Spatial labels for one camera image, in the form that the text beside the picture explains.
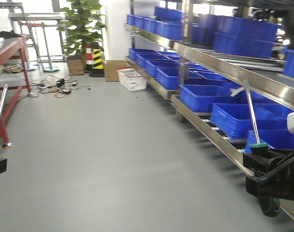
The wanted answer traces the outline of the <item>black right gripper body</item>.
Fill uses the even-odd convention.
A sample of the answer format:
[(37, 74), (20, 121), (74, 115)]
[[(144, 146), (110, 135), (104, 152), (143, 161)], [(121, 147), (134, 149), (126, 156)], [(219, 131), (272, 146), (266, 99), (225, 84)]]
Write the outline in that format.
[(294, 150), (267, 149), (243, 154), (243, 166), (254, 172), (246, 176), (246, 190), (259, 197), (294, 201)]

